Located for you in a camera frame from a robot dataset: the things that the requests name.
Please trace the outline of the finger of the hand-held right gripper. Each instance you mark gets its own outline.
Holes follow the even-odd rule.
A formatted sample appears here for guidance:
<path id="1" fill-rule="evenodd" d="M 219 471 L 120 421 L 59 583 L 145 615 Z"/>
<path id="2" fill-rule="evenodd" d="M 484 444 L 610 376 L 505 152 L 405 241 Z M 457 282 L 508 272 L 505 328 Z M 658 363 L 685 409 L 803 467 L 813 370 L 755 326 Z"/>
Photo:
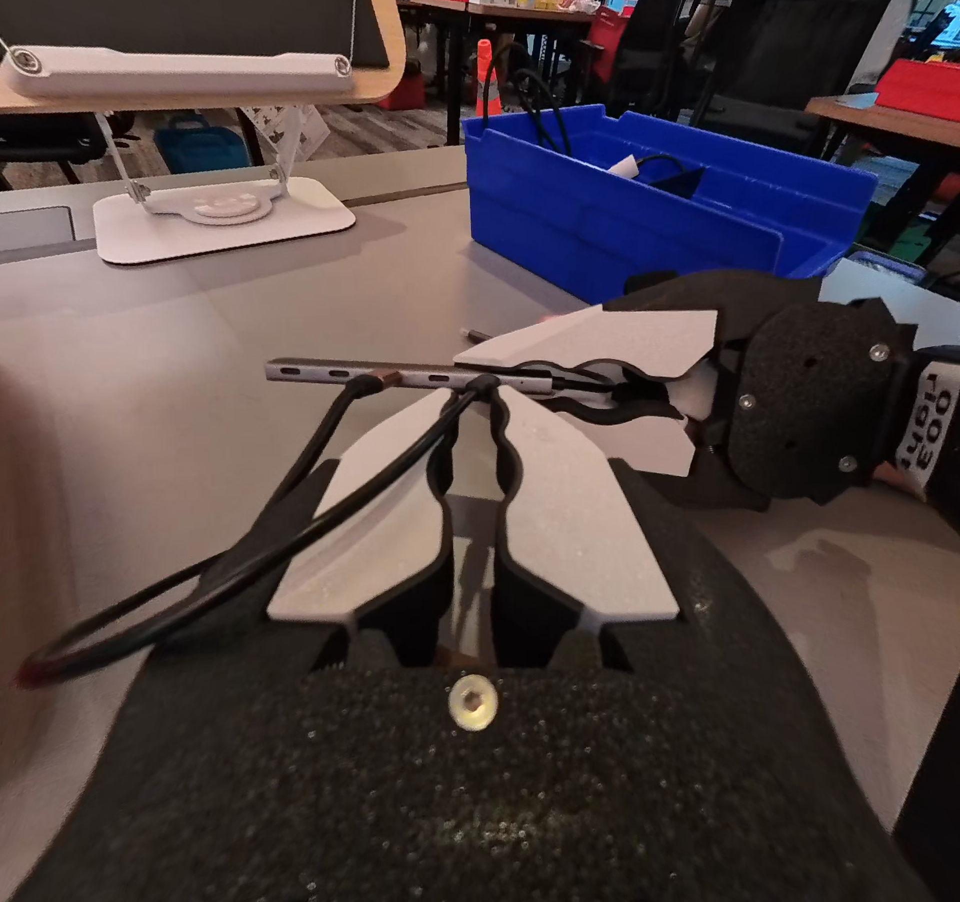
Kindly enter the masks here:
<path id="1" fill-rule="evenodd" d="M 627 381 L 609 386 L 565 388 L 549 409 L 588 437 L 609 459 L 657 475 L 686 477 L 695 445 L 688 419 L 668 400 L 666 385 Z"/>
<path id="2" fill-rule="evenodd" d="M 714 309 L 610 311 L 597 305 L 492 337 L 453 363 L 503 369 L 612 364 L 652 379 L 678 379 L 714 348 L 717 320 Z"/>

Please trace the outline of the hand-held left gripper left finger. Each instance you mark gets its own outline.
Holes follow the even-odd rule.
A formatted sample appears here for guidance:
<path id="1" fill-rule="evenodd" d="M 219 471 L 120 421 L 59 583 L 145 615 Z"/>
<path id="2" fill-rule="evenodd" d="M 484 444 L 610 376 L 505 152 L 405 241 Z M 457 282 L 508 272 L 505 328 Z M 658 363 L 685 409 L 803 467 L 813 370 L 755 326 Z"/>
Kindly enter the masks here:
<path id="1" fill-rule="evenodd" d="M 383 632 L 408 667 L 433 663 L 440 623 L 454 593 L 452 483 L 454 421 L 438 444 L 389 488 L 328 536 L 299 553 L 267 614 Z"/>

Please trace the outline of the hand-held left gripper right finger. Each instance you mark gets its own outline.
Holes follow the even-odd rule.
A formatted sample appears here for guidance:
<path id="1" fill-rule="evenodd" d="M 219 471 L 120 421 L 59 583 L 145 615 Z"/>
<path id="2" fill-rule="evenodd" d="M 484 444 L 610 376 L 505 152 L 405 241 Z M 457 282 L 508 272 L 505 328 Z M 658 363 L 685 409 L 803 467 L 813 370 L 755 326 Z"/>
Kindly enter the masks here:
<path id="1" fill-rule="evenodd" d="M 502 667 L 546 667 L 570 632 L 677 620 L 678 602 L 611 461 L 505 385 L 489 397 L 502 500 L 490 626 Z"/>

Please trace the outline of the blue storage bin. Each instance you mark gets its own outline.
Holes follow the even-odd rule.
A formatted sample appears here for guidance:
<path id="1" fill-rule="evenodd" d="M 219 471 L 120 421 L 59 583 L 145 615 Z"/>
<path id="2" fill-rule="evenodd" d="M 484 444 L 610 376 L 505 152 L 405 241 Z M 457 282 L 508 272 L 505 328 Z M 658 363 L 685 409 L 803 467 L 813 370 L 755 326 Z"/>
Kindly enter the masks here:
<path id="1" fill-rule="evenodd" d="M 824 274 L 857 239 L 873 174 L 602 105 L 465 119 L 471 236 L 587 304 L 621 296 L 647 272 Z M 691 200 L 607 169 L 668 153 L 704 166 Z"/>

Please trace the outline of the grey USB hub double plug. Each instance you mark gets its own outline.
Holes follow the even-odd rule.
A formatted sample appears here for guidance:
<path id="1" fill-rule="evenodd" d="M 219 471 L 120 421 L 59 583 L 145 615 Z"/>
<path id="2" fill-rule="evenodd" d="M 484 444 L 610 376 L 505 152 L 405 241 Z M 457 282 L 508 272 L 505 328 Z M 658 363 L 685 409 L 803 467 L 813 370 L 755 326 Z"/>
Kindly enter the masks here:
<path id="1" fill-rule="evenodd" d="M 662 163 L 672 167 L 676 173 L 682 173 L 686 170 L 683 163 L 675 156 L 668 153 L 651 153 L 642 157 L 627 155 L 620 159 L 614 165 L 611 165 L 607 171 L 613 175 L 623 178 L 637 178 L 642 168 L 647 165 Z"/>

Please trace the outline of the grey USB hub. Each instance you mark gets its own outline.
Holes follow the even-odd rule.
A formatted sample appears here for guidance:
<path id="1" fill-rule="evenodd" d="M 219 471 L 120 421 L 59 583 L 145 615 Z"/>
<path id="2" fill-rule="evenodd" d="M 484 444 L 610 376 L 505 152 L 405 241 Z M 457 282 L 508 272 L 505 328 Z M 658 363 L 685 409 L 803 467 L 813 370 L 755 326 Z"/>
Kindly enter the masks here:
<path id="1" fill-rule="evenodd" d="M 267 380 L 271 382 L 344 387 L 361 377 L 371 377 L 378 379 L 385 389 L 449 389 L 452 392 L 462 392 L 476 378 L 491 375 L 501 384 L 540 398 L 556 395 L 570 395 L 578 399 L 608 396 L 617 385 L 615 381 L 596 371 L 561 368 L 537 361 L 518 367 L 502 368 L 475 365 L 467 361 L 434 365 L 281 357 L 266 362 L 264 370 Z"/>

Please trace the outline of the grey desk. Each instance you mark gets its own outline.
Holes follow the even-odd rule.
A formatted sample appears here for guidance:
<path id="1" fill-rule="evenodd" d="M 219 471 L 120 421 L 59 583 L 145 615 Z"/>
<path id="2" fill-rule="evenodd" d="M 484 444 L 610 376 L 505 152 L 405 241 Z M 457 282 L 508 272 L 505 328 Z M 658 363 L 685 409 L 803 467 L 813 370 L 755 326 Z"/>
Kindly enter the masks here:
<path id="1" fill-rule="evenodd" d="M 87 782 L 143 656 L 52 691 L 12 676 L 246 533 L 334 394 L 264 364 L 446 363 L 465 330 L 583 307 L 474 242 L 463 150 L 307 163 L 353 227 L 146 268 L 94 249 L 92 206 L 119 184 L 2 194 L 2 216 L 53 230 L 2 252 L 2 899 Z M 958 675 L 958 536 L 883 486 L 690 516 L 784 628 L 891 828 Z"/>

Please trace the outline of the person's right hand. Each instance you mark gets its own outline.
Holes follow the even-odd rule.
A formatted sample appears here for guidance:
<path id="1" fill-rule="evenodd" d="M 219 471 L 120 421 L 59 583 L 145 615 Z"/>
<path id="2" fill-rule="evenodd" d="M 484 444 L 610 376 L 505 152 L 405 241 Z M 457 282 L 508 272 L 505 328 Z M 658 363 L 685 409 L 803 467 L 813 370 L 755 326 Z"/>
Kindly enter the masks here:
<path id="1" fill-rule="evenodd" d="M 924 491 L 917 488 L 912 480 L 894 464 L 883 463 L 879 465 L 873 472 L 872 479 L 923 503 L 928 500 Z"/>

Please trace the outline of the black bin divider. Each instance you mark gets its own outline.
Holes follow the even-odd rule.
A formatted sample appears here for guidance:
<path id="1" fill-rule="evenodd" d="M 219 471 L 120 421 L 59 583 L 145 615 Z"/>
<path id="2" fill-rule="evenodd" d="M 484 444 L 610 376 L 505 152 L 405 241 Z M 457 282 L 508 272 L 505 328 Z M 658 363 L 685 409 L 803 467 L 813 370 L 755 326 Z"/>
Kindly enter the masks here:
<path id="1" fill-rule="evenodd" d="M 704 175 L 704 166 L 683 170 L 672 176 L 665 176 L 648 182 L 653 189 L 665 192 L 681 199 L 691 200 L 695 195 Z"/>

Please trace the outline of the wooden table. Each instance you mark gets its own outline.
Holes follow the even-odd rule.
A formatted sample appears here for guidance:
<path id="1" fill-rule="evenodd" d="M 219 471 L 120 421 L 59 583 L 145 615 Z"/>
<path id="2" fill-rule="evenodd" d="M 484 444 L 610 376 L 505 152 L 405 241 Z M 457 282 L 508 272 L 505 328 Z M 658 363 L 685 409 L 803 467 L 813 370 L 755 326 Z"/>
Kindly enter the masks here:
<path id="1" fill-rule="evenodd" d="M 565 9 L 499 7 L 456 0 L 394 0 L 397 8 L 423 17 L 446 36 L 444 98 L 446 103 L 445 145 L 461 143 L 462 66 L 469 35 L 486 33 L 488 28 L 511 33 L 542 35 L 555 41 L 563 36 L 588 33 L 594 13 Z"/>
<path id="2" fill-rule="evenodd" d="M 838 96 L 814 97 L 804 113 L 825 120 L 841 139 L 855 136 L 886 155 L 915 163 L 916 169 L 877 213 L 862 245 L 887 252 L 928 206 L 950 174 L 959 171 L 959 124 L 956 121 L 872 104 L 854 108 Z"/>

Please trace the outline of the orange traffic cone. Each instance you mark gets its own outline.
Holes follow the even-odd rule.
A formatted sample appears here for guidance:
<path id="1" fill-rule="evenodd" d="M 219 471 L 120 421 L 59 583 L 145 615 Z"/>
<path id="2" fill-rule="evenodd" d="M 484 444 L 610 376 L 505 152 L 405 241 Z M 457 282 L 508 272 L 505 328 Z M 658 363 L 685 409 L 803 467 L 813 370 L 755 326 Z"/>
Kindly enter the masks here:
<path id="1" fill-rule="evenodd" d="M 490 39 L 479 39 L 476 46 L 476 115 L 483 120 L 502 113 L 499 93 L 501 55 Z"/>

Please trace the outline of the black office chair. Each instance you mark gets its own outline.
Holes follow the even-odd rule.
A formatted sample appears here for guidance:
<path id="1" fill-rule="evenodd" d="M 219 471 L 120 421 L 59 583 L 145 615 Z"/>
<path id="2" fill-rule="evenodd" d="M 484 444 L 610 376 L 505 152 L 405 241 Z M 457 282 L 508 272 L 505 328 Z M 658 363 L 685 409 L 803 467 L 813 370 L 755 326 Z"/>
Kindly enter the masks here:
<path id="1" fill-rule="evenodd" d="M 606 115 L 675 119 L 700 80 L 709 27 L 732 0 L 635 0 L 599 98 Z"/>

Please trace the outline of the white tablet stand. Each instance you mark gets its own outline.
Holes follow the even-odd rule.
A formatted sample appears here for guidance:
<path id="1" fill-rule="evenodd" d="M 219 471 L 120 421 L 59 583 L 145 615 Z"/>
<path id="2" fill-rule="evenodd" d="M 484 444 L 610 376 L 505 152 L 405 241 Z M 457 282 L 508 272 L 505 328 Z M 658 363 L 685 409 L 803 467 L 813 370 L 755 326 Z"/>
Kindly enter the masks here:
<path id="1" fill-rule="evenodd" d="M 346 55 L 225 56 L 6 42 L 2 47 L 3 80 L 36 99 L 99 93 L 154 97 L 165 89 L 190 97 L 217 90 L 306 93 L 354 86 L 353 48 Z M 92 207 L 97 252 L 108 264 L 150 264 L 335 229 L 331 205 L 292 193 L 293 164 L 278 161 L 268 179 L 154 190 L 131 178 L 114 141 L 106 143 L 126 189 Z"/>

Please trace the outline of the printed paper sheet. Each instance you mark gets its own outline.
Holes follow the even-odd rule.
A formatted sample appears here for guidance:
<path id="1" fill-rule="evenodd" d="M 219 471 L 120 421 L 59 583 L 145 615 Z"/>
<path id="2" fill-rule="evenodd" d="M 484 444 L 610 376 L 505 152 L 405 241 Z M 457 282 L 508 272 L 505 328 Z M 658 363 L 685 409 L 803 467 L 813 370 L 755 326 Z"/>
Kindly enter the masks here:
<path id="1" fill-rule="evenodd" d="M 239 112 L 284 164 L 310 160 L 330 138 L 330 126 L 315 104 L 246 106 Z"/>

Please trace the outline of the blue bag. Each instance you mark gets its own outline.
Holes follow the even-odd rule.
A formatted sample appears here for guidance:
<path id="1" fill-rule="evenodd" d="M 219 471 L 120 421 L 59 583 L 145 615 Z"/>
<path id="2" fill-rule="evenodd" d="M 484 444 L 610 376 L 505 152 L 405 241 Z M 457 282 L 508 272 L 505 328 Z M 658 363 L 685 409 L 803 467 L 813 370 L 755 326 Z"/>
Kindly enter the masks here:
<path id="1" fill-rule="evenodd" d="M 211 124 L 198 111 L 169 114 L 152 136 L 172 175 L 240 169 L 252 164 L 245 141 L 237 132 Z"/>

